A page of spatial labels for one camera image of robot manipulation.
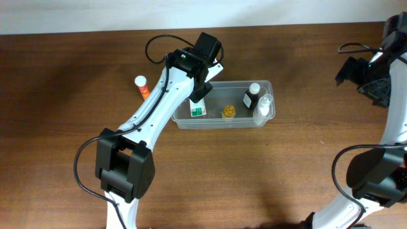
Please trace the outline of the white green medicine box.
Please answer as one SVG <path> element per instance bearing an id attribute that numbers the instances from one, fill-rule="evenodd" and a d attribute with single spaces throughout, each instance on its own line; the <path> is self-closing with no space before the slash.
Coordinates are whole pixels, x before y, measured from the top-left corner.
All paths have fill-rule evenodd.
<path id="1" fill-rule="evenodd" d="M 198 102 L 193 102 L 190 100 L 190 114 L 192 118 L 207 114 L 204 99 L 201 99 Z"/>

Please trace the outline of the white spray bottle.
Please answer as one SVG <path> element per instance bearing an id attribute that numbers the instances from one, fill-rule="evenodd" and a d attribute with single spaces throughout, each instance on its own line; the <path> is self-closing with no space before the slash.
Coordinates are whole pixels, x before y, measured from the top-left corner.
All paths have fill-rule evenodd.
<path id="1" fill-rule="evenodd" d="M 267 116 L 271 110 L 273 96 L 271 94 L 264 94 L 262 96 L 253 112 L 254 124 L 261 126 L 268 119 Z"/>

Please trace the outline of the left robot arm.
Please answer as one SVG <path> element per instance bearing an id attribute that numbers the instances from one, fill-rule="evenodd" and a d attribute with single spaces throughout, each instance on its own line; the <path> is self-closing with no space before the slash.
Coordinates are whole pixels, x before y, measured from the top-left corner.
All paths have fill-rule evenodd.
<path id="1" fill-rule="evenodd" d="M 95 176 L 107 202 L 107 228 L 135 228 L 139 200 L 155 176 L 153 148 L 177 107 L 209 93 L 223 67 L 215 55 L 194 48 L 167 54 L 162 74 L 141 107 L 117 130 L 97 138 Z"/>

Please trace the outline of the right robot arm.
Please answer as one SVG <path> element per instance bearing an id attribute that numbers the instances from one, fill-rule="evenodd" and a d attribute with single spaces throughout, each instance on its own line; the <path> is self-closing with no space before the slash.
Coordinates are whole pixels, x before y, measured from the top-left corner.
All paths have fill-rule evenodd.
<path id="1" fill-rule="evenodd" d="M 338 53 L 373 53 L 371 60 L 349 57 L 336 83 L 351 81 L 357 91 L 387 108 L 379 144 L 358 144 L 341 150 L 331 166 L 340 194 L 323 210 L 311 213 L 299 228 L 361 228 L 366 216 L 406 203 L 406 12 L 387 19 L 379 48 L 353 43 Z"/>

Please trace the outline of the dark brown syrup bottle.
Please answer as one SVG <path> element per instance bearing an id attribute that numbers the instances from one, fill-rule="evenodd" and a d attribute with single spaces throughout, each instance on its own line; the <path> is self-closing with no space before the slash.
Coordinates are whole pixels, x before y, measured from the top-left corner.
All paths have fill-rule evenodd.
<path id="1" fill-rule="evenodd" d="M 260 85 L 258 83 L 251 83 L 250 87 L 245 91 L 243 103 L 246 108 L 253 110 L 259 100 Z"/>

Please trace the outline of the small gold lid jar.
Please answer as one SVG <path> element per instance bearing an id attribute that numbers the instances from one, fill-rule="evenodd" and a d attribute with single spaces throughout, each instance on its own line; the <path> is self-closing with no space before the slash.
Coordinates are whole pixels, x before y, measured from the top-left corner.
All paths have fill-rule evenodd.
<path id="1" fill-rule="evenodd" d="M 221 114 L 222 118 L 233 118 L 236 115 L 235 107 L 232 105 L 226 105 Z"/>

